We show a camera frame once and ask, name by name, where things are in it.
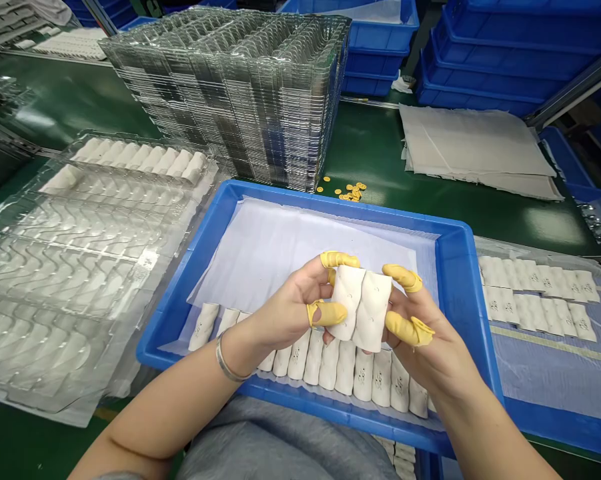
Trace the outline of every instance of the bracelet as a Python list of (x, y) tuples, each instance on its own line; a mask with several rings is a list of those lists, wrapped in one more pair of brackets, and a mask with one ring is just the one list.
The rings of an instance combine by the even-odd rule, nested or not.
[(225, 334), (225, 332), (218, 335), (218, 338), (215, 341), (215, 358), (218, 360), (218, 364), (220, 365), (220, 368), (222, 369), (222, 373), (225, 374), (225, 377), (227, 377), (231, 381), (235, 381), (236, 383), (244, 382), (246, 379), (251, 377), (251, 373), (249, 375), (247, 375), (246, 377), (240, 377), (240, 376), (236, 375), (234, 372), (232, 372), (229, 369), (229, 367), (225, 363), (225, 359), (222, 357), (222, 349), (220, 348), (220, 341), (224, 334)]

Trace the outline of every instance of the stack of paper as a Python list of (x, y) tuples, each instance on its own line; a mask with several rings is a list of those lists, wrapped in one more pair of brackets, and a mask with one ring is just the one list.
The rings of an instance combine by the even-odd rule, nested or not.
[(545, 160), (524, 122), (502, 111), (400, 105), (405, 170), (483, 183), (525, 197), (561, 201)]

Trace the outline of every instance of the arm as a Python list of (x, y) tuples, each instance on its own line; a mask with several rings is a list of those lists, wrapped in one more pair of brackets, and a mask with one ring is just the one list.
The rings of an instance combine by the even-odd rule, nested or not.
[[(273, 350), (298, 340), (310, 323), (333, 325), (344, 320), (347, 311), (342, 305), (318, 303), (333, 291), (327, 266), (358, 262), (340, 255), (333, 258), (333, 265), (321, 257), (312, 259), (292, 273), (261, 309), (223, 334), (222, 354), (232, 372), (249, 375)], [(225, 376), (215, 356), (215, 341), (209, 342), (140, 392), (96, 438), (70, 480), (92, 480), (116, 471), (137, 473), (147, 480), (166, 478), (173, 456), (216, 416), (239, 386)]]
[[(383, 272), (407, 292), (392, 291), (387, 342), (407, 371), (429, 391), (463, 476), (474, 480), (559, 479), (482, 381), (462, 338), (420, 279), (395, 265), (385, 265)], [(418, 322), (407, 320), (412, 317), (435, 331), (433, 337), (417, 332)]]

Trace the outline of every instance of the stack of clear plastic trays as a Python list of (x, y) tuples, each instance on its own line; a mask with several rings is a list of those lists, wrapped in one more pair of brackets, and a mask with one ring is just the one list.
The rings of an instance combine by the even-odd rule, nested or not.
[(221, 178), (215, 152), (87, 132), (0, 205), (0, 390), (7, 400), (58, 412), (106, 393)]
[(158, 129), (216, 145), (233, 176), (313, 191), (351, 20), (193, 7), (100, 45)]

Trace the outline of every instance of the gray shirt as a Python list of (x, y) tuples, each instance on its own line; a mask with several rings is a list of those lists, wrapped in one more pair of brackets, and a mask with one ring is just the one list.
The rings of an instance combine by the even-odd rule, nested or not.
[[(398, 480), (371, 435), (242, 395), (193, 440), (176, 478)], [(116, 473), (101, 479), (139, 476)]]

